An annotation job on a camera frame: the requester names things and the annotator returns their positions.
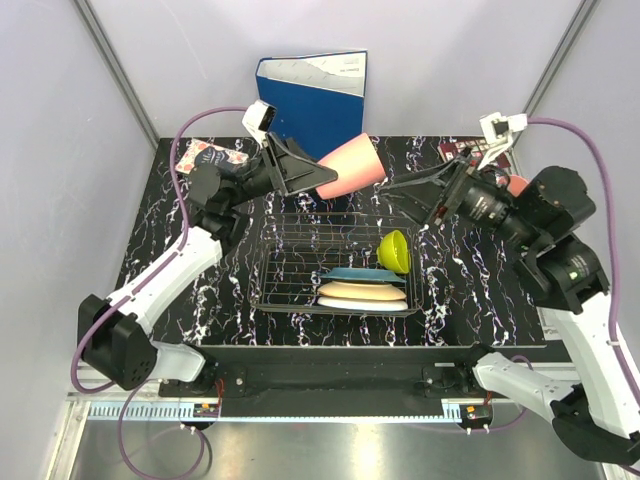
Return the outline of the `short pink cup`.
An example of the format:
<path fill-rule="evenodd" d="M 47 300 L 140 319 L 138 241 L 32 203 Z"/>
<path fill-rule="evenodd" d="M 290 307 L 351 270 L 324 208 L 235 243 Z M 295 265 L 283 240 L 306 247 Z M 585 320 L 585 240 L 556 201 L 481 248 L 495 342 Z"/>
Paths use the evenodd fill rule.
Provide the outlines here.
<path fill-rule="evenodd" d="M 319 164 L 334 170 L 338 178 L 316 188 L 322 199 L 350 194 L 386 178 L 386 171 L 366 133 L 349 140 L 324 156 Z"/>

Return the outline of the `yellow-green bowl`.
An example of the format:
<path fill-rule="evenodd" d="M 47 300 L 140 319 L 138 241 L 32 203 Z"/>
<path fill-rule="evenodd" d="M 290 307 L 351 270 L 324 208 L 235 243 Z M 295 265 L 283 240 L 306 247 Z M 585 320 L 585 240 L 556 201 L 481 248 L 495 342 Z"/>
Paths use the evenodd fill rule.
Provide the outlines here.
<path fill-rule="evenodd" d="M 386 234 L 377 250 L 378 263 L 397 274 L 407 274 L 410 271 L 410 255 L 408 242 L 399 230 Z"/>

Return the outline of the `tall pink cup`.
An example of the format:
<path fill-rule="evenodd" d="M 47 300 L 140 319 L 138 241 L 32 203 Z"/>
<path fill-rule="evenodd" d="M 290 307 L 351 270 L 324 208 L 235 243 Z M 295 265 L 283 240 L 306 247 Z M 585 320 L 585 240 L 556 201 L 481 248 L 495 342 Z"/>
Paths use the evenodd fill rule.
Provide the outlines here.
<path fill-rule="evenodd" d="M 518 175 L 510 175 L 506 180 L 506 190 L 514 197 L 518 197 L 528 186 L 529 181 Z"/>

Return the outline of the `teal plate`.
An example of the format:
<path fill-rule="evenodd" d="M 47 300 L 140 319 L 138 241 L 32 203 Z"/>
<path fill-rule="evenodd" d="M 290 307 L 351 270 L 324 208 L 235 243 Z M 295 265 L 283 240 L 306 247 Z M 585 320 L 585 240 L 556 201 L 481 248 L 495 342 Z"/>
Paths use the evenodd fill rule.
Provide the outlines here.
<path fill-rule="evenodd" d="M 346 282 L 406 283 L 404 278 L 386 269 L 335 267 L 329 272 L 322 274 L 321 277 L 323 279 Z"/>

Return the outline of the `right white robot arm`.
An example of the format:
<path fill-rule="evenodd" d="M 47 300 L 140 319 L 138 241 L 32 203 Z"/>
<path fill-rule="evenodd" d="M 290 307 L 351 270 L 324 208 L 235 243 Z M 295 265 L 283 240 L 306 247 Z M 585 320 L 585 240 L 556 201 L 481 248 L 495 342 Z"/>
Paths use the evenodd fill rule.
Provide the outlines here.
<path fill-rule="evenodd" d="M 515 194 L 464 154 L 398 176 L 380 194 L 418 225 L 458 216 L 496 234 L 513 250 L 513 269 L 534 304 L 560 313 L 555 328 L 577 382 L 554 380 L 477 345 L 454 371 L 457 390 L 470 397 L 494 392 L 519 403 L 584 460 L 636 465 L 639 405 L 609 334 L 613 293 L 597 255 L 575 233 L 595 212 L 579 174 L 550 166 Z"/>

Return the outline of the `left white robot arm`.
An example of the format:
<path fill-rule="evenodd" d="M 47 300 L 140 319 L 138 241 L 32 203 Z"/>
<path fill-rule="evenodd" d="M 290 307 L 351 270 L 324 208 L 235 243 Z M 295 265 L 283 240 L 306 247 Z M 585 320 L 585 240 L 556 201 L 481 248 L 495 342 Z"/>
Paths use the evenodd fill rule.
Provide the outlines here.
<path fill-rule="evenodd" d="M 156 322 L 197 277 L 240 243 L 250 218 L 238 206 L 271 192 L 306 192 L 337 178 L 335 170 L 303 154 L 294 141 L 272 134 L 258 155 L 232 170 L 213 163 L 194 167 L 187 181 L 195 212 L 176 242 L 107 298 L 89 295 L 81 303 L 78 358 L 125 391 L 148 380 L 177 380 L 193 395 L 208 394 L 216 382 L 209 359 L 193 346 L 154 341 Z"/>

